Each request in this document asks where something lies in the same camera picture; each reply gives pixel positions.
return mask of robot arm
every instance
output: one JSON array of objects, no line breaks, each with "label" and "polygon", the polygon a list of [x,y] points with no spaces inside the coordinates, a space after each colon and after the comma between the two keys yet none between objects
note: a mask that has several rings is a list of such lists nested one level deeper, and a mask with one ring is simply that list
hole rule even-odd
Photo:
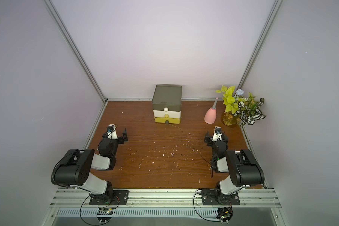
[{"label": "robot arm", "polygon": [[227,150],[223,159],[226,160],[229,176],[219,182],[222,194],[231,195],[243,187],[264,183],[263,171],[250,150]]},{"label": "robot arm", "polygon": [[114,199],[112,184],[90,172],[90,168],[105,170],[109,158],[96,155],[94,149],[69,150],[55,166],[51,181],[63,187],[78,187],[90,193],[92,200],[110,203]]}]

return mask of white drawer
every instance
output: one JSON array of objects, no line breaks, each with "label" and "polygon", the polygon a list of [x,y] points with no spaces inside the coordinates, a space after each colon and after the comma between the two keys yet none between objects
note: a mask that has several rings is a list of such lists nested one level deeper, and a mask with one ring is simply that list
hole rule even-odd
[{"label": "white drawer", "polygon": [[166,118],[166,114],[168,115],[168,118],[174,118],[174,119],[180,119],[181,118],[181,112],[180,111],[157,111],[153,110],[153,114],[155,117],[161,117]]}]

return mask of ventilated metal grille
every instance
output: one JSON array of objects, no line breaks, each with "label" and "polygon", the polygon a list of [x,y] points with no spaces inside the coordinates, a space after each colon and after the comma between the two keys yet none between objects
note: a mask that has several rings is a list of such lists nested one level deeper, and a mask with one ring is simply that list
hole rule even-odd
[{"label": "ventilated metal grille", "polygon": [[[99,208],[82,208],[82,216],[96,217],[98,215],[110,215],[98,211]],[[197,212],[203,217],[216,217],[217,208],[197,208]],[[57,217],[77,217],[79,208],[60,208]],[[197,217],[193,208],[135,208],[113,210],[113,217]]]}]

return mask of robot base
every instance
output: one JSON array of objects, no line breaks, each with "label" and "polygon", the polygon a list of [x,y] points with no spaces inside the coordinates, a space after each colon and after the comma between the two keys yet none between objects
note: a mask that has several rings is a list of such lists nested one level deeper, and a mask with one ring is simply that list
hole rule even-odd
[{"label": "robot base", "polygon": [[89,195],[89,205],[126,205],[128,199],[128,190],[114,190],[112,183],[107,181],[107,189],[100,195]]},{"label": "robot base", "polygon": [[240,205],[239,194],[236,192],[232,195],[224,195],[220,191],[220,187],[216,186],[214,190],[201,191],[202,205],[224,205],[238,206]]},{"label": "robot base", "polygon": [[[128,193],[128,190],[114,190],[114,201],[112,205],[118,205],[117,197],[119,198],[119,205],[127,205]],[[89,205],[108,205],[108,201],[99,201],[91,198]]]}]

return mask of black mounting plate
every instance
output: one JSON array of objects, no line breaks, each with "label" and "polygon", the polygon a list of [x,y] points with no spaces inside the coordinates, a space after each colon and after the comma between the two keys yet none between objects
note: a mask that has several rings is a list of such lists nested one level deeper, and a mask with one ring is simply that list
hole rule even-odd
[{"label": "black mounting plate", "polygon": [[224,205],[228,206],[239,206],[240,205],[240,199],[239,194],[236,192],[234,195],[228,195],[228,199],[224,201],[219,201],[219,203],[216,202],[215,198],[215,191],[213,190],[202,190],[201,191],[201,198],[202,198],[202,205],[209,206],[209,205]]},{"label": "black mounting plate", "polygon": [[[119,198],[119,205],[127,205],[127,199],[128,199],[128,190],[113,190],[114,193],[114,201],[113,206],[118,205],[118,199]],[[105,202],[97,202],[93,199],[90,199],[89,205],[108,205],[108,203]]]}]

